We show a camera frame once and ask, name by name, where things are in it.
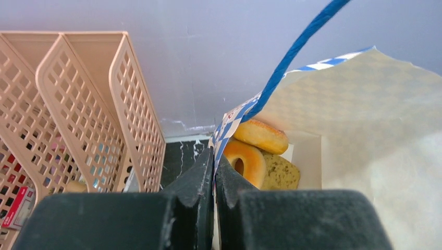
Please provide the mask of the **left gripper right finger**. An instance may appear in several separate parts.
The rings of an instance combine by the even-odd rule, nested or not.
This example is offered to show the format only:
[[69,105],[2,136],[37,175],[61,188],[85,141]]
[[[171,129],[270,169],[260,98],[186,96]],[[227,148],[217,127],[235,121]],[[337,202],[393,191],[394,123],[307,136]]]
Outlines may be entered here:
[[392,249],[360,192],[260,191],[225,157],[215,183],[221,249]]

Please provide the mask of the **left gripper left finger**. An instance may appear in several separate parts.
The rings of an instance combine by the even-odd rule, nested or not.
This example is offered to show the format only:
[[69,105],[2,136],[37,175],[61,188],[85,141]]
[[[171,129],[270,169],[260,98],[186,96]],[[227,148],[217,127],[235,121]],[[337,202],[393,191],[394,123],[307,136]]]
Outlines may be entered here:
[[45,197],[13,249],[211,249],[213,150],[160,192]]

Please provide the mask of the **orange fake donut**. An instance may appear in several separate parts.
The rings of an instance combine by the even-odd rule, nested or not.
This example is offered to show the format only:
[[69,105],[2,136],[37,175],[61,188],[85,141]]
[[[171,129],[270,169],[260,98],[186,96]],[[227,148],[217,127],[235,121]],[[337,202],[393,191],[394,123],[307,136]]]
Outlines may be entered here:
[[256,147],[234,140],[227,143],[223,155],[236,172],[261,189],[266,175],[266,162]]

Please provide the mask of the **blue checkered paper bag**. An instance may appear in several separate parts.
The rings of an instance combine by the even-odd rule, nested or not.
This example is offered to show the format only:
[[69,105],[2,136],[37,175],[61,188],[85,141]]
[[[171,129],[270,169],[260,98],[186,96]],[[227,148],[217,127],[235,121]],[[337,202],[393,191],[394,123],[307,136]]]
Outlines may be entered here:
[[263,91],[226,113],[209,145],[219,163],[242,121],[286,133],[304,189],[353,189],[395,249],[441,249],[441,77],[368,47],[293,71],[299,50],[346,5],[331,1]]

